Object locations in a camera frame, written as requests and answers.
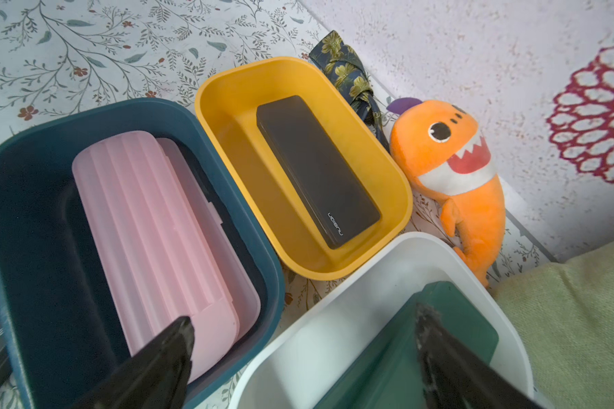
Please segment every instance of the stuffed toy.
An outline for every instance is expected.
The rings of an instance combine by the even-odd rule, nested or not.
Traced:
[[[486,287],[505,235],[505,198],[477,122],[441,101],[402,99],[388,109],[400,114],[393,159],[416,191],[439,202],[443,230],[452,237],[457,228],[462,239],[455,252]]]

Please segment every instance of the pink container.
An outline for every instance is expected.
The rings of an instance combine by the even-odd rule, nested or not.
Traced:
[[[188,315],[195,380],[236,341],[239,319],[164,151],[147,132],[115,135],[80,152],[73,176],[130,353]]]
[[[259,317],[261,310],[259,295],[221,227],[221,217],[214,205],[207,201],[182,152],[170,139],[159,138],[157,142],[175,170],[202,232],[209,238],[209,248],[232,295],[232,305],[239,317],[239,335],[236,337],[239,340],[253,327]]]

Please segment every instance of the purple fin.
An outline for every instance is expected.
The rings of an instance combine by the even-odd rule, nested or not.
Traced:
[[[387,110],[393,112],[394,114],[402,115],[404,111],[414,107],[423,101],[418,98],[398,98],[397,100],[393,100],[387,106]]]

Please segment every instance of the green towel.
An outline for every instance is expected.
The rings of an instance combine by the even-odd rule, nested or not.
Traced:
[[[494,298],[557,409],[614,409],[614,242],[501,282]]]

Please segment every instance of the plush toy eye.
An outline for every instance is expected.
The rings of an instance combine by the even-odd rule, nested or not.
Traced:
[[[434,142],[442,143],[450,139],[450,128],[443,122],[437,122],[435,124],[430,125],[427,132],[434,140]]]

